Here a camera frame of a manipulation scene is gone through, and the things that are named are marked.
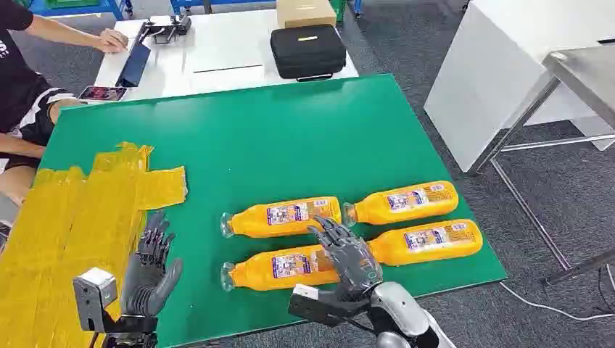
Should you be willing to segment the person's left hand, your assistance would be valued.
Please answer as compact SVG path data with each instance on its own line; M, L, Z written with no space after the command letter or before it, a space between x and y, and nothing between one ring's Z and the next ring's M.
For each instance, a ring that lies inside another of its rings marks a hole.
M120 53L128 49L128 38L119 31L104 29L96 39L95 48L104 53Z

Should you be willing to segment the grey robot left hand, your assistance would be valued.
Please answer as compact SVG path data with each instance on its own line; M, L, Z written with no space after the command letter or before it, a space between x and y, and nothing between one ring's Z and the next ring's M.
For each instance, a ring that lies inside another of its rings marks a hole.
M169 225L163 210L147 218L123 277L120 291L123 315L157 316L177 286L183 273L183 260L177 257L168 263L175 237L174 233L167 232Z

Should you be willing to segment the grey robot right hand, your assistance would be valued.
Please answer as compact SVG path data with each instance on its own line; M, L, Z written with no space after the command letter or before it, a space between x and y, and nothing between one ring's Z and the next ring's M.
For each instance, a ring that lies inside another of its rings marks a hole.
M383 271L367 243L347 226L327 217L315 216L320 225L307 229L314 234L331 258L339 277L336 297L345 302L360 301L383 282Z

